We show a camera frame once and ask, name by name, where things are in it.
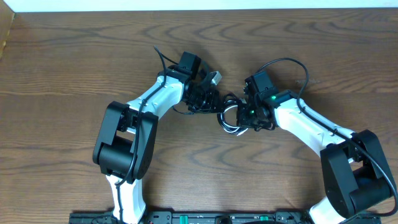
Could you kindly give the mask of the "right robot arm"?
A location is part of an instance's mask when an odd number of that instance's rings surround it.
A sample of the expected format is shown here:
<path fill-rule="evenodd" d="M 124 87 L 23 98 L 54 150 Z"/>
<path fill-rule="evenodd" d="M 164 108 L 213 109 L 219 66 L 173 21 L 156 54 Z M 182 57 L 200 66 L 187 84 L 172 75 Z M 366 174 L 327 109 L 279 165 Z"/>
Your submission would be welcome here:
<path fill-rule="evenodd" d="M 378 137 L 326 119 L 290 90 L 279 91 L 265 71 L 245 80 L 248 100 L 238 107 L 242 128 L 292 133 L 321 159 L 326 196 L 310 208 L 314 223 L 370 218 L 372 206 L 397 198 L 396 184 Z"/>

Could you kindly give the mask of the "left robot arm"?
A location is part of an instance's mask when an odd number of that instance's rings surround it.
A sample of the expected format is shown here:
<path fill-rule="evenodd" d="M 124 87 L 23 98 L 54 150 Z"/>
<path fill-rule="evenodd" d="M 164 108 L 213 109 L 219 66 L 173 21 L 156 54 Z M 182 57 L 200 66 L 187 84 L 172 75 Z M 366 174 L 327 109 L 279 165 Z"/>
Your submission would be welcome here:
<path fill-rule="evenodd" d="M 163 66 L 155 83 L 135 100 L 111 102 L 93 151 L 113 193 L 112 223 L 139 223 L 146 210 L 142 178 L 154 152 L 158 122 L 184 102 L 188 114 L 219 113 L 223 106 L 217 84 L 220 72 L 211 72 L 197 55 L 184 52 L 179 62 Z"/>

